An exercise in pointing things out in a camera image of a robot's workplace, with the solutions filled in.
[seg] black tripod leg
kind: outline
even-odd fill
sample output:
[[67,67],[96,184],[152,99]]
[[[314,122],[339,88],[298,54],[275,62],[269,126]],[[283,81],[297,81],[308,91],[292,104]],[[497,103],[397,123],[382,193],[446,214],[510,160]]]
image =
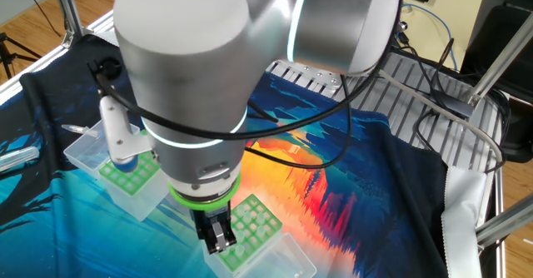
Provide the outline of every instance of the black tripod leg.
[[36,62],[37,59],[36,58],[33,58],[33,57],[27,57],[27,56],[22,56],[22,55],[19,55],[17,54],[17,58],[20,58],[24,61],[29,61],[29,62]]
[[2,61],[2,65],[4,70],[6,70],[7,79],[11,79],[11,71],[9,71],[9,64],[11,63],[9,59],[9,51],[7,50],[6,44],[3,42],[0,42],[0,61]]
[[34,52],[33,50],[31,50],[30,48],[28,48],[28,47],[22,45],[21,43],[15,41],[15,40],[13,40],[13,39],[11,39],[11,38],[8,37],[8,36],[6,36],[6,40],[7,40],[8,42],[11,42],[13,45],[15,45],[15,46],[17,46],[17,47],[23,49],[24,51],[31,53],[34,57],[37,57],[37,58],[41,58],[41,57],[42,57],[42,56],[40,56],[39,54],[37,54],[36,52]]

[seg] metal rod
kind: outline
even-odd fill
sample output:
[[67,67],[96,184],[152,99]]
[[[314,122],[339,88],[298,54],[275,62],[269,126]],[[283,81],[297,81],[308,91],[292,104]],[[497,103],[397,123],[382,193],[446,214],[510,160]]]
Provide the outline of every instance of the metal rod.
[[57,0],[57,2],[63,13],[65,28],[67,31],[62,45],[68,48],[84,36],[85,30],[80,21],[80,17],[77,14],[76,3],[74,0]]
[[486,248],[533,221],[533,193],[476,230],[477,244]]
[[468,92],[469,104],[477,105],[532,38],[533,14],[526,19],[526,22],[516,32],[515,36],[509,41],[477,85]]

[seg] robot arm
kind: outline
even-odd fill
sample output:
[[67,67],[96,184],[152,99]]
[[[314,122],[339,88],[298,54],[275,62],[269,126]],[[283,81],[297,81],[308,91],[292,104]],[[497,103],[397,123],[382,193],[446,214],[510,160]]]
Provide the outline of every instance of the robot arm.
[[[188,127],[235,133],[246,130],[247,100],[277,59],[338,73],[372,69],[391,34],[398,2],[116,0],[114,22],[140,107]],[[107,136],[117,127],[105,124],[114,121],[106,108],[115,103],[106,97],[101,102]],[[244,141],[195,137],[142,120],[171,192],[192,209],[209,252],[235,243],[229,201],[239,183]],[[140,150],[147,149],[139,143]],[[110,149],[113,162],[135,155],[114,152]]]

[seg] gray cable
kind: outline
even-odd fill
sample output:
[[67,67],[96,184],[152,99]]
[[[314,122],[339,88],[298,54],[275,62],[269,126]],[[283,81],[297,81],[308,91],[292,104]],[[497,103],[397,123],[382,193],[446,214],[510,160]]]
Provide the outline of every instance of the gray cable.
[[492,151],[496,155],[497,164],[503,162],[503,154],[501,153],[501,150],[498,147],[498,144],[496,144],[496,142],[491,137],[489,137],[484,131],[482,131],[481,129],[475,127],[474,125],[470,124],[469,122],[467,122],[467,121],[455,116],[451,112],[448,112],[444,108],[439,107],[438,105],[436,105],[435,103],[431,102],[429,99],[425,98],[424,96],[422,96],[421,94],[417,93],[413,89],[410,89],[409,87],[404,86],[403,84],[401,84],[401,82],[398,82],[396,79],[394,79],[389,74],[385,73],[383,70],[380,70],[380,75],[383,78],[385,78],[387,81],[389,81],[395,87],[401,89],[404,92],[407,92],[408,94],[410,94],[414,98],[420,100],[422,103],[426,104],[428,107],[431,107],[436,112],[439,112],[440,114],[442,114],[442,116],[447,117],[450,120],[453,120],[455,122],[458,122],[459,124],[461,124],[465,128],[469,129],[471,132],[474,132],[474,134],[476,134],[483,141],[485,141],[487,144],[489,144],[489,146],[491,147]]

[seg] white plastic piece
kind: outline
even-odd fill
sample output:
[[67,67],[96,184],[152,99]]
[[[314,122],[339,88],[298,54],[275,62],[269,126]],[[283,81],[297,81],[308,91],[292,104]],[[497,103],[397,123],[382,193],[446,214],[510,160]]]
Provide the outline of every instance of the white plastic piece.
[[244,231],[237,231],[235,233],[235,238],[237,239],[237,243],[240,243],[242,240],[244,240]]
[[246,209],[244,208],[244,206],[242,206],[242,205],[237,206],[237,214],[239,216],[244,216],[244,212],[245,211],[246,211]]
[[168,176],[159,170],[134,195],[130,196],[110,181],[102,178],[113,202],[139,221],[143,221],[168,194]]
[[[219,278],[241,277],[276,277],[276,278],[311,278],[316,274],[312,264],[290,233],[277,233],[265,245],[235,272],[231,273],[216,254],[207,253],[205,245],[203,254],[206,263]],[[245,250],[237,245],[232,250]]]
[[257,227],[257,236],[259,237],[263,237],[265,236],[265,233],[267,232],[267,230],[265,229],[265,226],[259,226]]
[[348,73],[370,70],[380,59],[395,25],[400,0],[372,0]]
[[[130,127],[133,134],[139,133],[139,127],[132,124],[130,124]],[[100,173],[98,173],[98,170],[109,161],[109,151],[102,121],[99,121],[90,130],[86,131],[67,147],[63,153],[74,166],[99,179]]]
[[134,156],[152,149],[148,136],[129,131],[131,124],[126,108],[111,96],[100,99],[100,115],[108,140],[107,149],[113,163],[126,164],[131,162]]
[[[67,131],[70,131],[70,132],[74,132],[74,133],[79,133],[79,134],[83,134],[83,133],[89,132],[91,130],[91,128],[89,128],[89,127],[78,127],[78,126],[75,126],[75,125],[68,125],[68,124],[62,124],[61,128],[64,129],[64,130],[67,130]],[[97,132],[89,132],[89,135],[91,135],[93,137],[98,137]]]
[[248,212],[248,211],[245,212],[245,213],[244,213],[244,217],[242,218],[242,220],[243,220],[245,223],[249,224],[249,223],[252,221],[252,214],[251,214],[250,212]]
[[237,256],[242,256],[244,254],[244,246],[237,245],[237,247],[235,248],[235,254],[237,254]]
[[265,222],[265,214],[260,213],[259,215],[257,215],[256,221],[257,221],[257,224],[262,225]]

